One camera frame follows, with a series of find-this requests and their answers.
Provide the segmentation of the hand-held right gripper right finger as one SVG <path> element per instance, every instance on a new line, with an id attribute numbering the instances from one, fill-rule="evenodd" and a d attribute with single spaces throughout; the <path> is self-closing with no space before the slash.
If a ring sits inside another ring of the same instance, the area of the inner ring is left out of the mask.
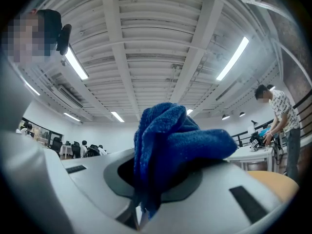
<path id="1" fill-rule="evenodd" d="M 285 209 L 275 193 L 234 164 L 215 163 L 202 175 L 184 201 L 160 206 L 147 234 L 262 234 Z"/>

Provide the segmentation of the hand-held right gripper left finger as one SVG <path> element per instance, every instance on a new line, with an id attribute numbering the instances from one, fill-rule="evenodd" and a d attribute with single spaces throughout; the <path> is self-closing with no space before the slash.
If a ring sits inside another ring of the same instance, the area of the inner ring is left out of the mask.
<path id="1" fill-rule="evenodd" d="M 133 187 L 134 149 L 83 159 L 64 160 L 78 189 L 106 216 L 138 229 Z"/>

